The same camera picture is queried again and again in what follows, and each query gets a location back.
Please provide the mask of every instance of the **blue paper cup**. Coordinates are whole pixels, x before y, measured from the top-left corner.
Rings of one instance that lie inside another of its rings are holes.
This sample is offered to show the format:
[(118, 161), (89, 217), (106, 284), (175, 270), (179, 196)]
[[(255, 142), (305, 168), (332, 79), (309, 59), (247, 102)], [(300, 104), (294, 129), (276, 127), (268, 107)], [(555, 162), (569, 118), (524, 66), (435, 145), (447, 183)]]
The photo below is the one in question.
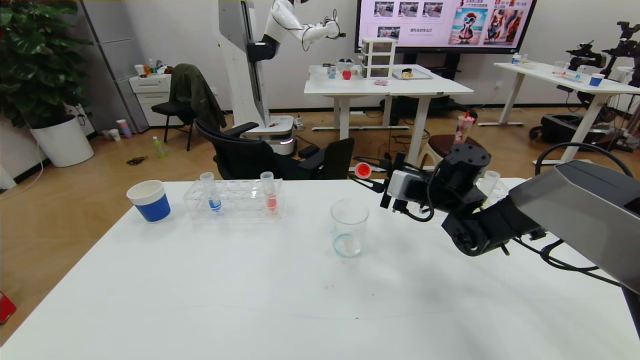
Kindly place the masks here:
[(162, 221), (171, 213), (169, 200), (160, 180), (144, 181), (133, 186), (127, 192), (127, 197), (148, 222)]
[(604, 79), (604, 75), (602, 75), (602, 74), (593, 74), (593, 75), (591, 75), (591, 81), (589, 82), (589, 85), (591, 85), (591, 86), (600, 86), (600, 83), (602, 82), (603, 79)]

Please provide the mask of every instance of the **monitor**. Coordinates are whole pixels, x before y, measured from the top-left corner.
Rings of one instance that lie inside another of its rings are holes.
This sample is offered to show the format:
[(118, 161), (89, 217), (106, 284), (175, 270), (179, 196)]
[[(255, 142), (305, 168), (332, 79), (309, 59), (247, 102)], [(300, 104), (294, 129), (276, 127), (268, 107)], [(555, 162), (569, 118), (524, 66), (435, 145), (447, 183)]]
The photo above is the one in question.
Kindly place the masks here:
[(401, 53), (517, 53), (536, 1), (358, 0), (356, 52), (390, 37)]

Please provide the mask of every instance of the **potted plant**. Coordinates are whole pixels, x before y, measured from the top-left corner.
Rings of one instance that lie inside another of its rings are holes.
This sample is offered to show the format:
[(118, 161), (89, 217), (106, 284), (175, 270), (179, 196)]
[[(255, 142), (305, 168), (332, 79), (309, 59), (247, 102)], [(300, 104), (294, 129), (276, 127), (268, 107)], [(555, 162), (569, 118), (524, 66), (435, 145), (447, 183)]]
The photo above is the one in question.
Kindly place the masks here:
[(15, 127), (27, 126), (57, 167), (93, 156), (65, 107), (89, 105), (79, 84), (87, 75), (77, 68), (86, 60), (72, 49), (93, 43), (66, 36), (73, 25), (60, 19), (76, 13), (75, 1), (0, 1), (0, 111)]

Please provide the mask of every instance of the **green jacket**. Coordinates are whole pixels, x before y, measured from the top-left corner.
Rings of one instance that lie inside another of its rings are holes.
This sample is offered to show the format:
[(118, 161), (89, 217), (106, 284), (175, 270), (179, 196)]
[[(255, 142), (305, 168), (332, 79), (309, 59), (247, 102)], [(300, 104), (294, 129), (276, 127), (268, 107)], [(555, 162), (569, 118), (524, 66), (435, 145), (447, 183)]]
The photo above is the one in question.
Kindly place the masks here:
[(191, 109), (198, 118), (206, 121), (213, 129), (226, 127), (227, 121), (211, 92), (209, 84), (196, 65), (178, 64), (171, 74), (169, 101), (191, 101)]

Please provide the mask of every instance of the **wooden floor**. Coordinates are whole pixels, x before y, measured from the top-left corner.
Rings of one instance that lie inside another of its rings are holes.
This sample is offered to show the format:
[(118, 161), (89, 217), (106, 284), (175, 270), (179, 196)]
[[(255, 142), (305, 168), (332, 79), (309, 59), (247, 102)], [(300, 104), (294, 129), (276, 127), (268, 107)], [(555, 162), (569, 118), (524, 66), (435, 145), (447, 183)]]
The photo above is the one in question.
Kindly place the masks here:
[[(533, 176), (531, 161), (549, 147), (531, 142), (529, 129), (540, 123), (546, 113), (564, 112), (564, 109), (517, 109), (514, 121), (525, 122), (525, 127), (475, 127), (471, 136), (493, 156), (489, 169), (503, 177)], [(500, 110), (480, 110), (481, 121), (497, 121)], [(338, 140), (338, 132), (313, 132), (312, 126), (330, 126), (331, 113), (303, 113), (306, 130), (298, 134), (318, 146)], [(371, 112), (371, 117), (379, 113)], [(455, 122), (450, 117), (432, 117), (426, 129), (432, 135), (451, 134)], [(352, 123), (377, 124), (381, 118), (352, 117)], [(168, 157), (159, 159), (151, 137), (162, 137), (162, 130), (153, 129), (133, 139), (107, 142), (102, 137), (91, 141), (95, 156), (70, 168), (47, 167), (42, 177), (30, 189), (11, 199), (0, 201), (1, 215), (1, 282), (2, 290), (16, 303), (18, 310), (0, 327), (0, 343), (15, 331), (38, 303), (53, 289), (62, 277), (100, 239), (100, 237), (131, 207), (125, 193), (132, 185), (149, 179), (163, 181), (193, 181), (206, 171), (217, 173), (212, 157), (213, 146), (195, 136), (193, 149), (186, 152), (186, 135), (170, 131), (166, 144)], [(410, 135), (409, 131), (393, 131), (391, 135)], [(355, 155), (381, 157), (389, 151), (385, 142), (388, 131), (352, 131)], [(405, 145), (392, 141), (391, 151), (405, 149)], [(559, 158), (561, 151), (551, 158)], [(633, 154), (616, 152), (636, 174), (640, 174), (640, 151)], [(138, 166), (126, 162), (132, 158), (148, 156)], [(615, 166), (597, 154), (580, 153), (596, 163)], [(2, 195), (19, 192), (31, 180)]]

